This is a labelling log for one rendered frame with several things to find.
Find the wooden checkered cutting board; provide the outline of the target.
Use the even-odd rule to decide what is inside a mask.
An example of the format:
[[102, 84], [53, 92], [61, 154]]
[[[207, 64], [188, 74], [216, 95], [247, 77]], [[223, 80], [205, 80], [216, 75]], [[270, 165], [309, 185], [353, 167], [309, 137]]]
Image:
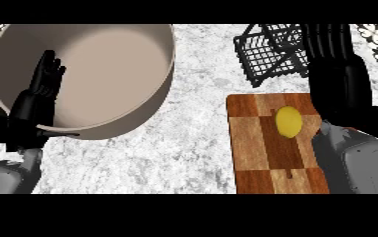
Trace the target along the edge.
[[[303, 128], [294, 138], [279, 135], [275, 113], [292, 106]], [[238, 194], [328, 194], [312, 138], [321, 117], [307, 93], [232, 94], [226, 98]]]

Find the yellow tomato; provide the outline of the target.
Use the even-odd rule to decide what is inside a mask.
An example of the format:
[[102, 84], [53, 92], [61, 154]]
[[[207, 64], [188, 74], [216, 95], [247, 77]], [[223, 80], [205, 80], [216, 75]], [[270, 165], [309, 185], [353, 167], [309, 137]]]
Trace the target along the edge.
[[294, 138], [303, 127], [303, 118], [298, 110], [292, 106], [278, 109], [275, 123], [279, 134], [287, 138]]

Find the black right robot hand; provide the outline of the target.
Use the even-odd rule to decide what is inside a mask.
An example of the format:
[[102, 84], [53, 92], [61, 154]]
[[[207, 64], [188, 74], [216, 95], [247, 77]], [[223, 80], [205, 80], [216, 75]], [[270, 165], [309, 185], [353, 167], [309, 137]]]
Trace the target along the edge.
[[315, 109], [332, 125], [378, 137], [369, 73], [354, 53], [349, 24], [301, 24]]

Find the large beige bowl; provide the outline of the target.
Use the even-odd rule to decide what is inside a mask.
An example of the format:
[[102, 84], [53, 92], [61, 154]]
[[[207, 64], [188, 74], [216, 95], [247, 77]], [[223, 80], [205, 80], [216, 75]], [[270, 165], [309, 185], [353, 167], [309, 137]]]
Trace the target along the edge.
[[52, 50], [67, 71], [47, 131], [81, 140], [133, 131], [158, 111], [171, 86], [170, 24], [7, 24], [0, 28], [0, 109], [9, 110]]

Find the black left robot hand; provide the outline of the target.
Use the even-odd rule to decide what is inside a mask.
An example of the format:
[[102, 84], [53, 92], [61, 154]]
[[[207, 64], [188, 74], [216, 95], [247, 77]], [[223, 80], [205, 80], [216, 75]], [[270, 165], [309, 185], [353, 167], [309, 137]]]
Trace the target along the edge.
[[19, 93], [6, 119], [7, 152], [43, 148], [50, 137], [78, 136], [78, 133], [62, 133], [38, 128], [38, 125], [53, 125], [65, 70], [55, 51], [46, 50], [36, 66], [30, 87]]

